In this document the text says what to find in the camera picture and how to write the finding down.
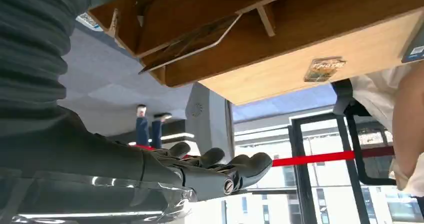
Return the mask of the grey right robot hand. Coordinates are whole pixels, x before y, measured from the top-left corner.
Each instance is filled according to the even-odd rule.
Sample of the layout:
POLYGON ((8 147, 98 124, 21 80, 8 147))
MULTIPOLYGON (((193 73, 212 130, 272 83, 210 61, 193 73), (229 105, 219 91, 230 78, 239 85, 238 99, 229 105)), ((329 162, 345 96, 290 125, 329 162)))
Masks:
POLYGON ((194 202, 259 182, 263 152, 222 164, 214 148, 186 157, 90 133, 58 104, 59 77, 78 15, 112 0, 0 0, 0 220, 2 223, 163 223, 194 202))

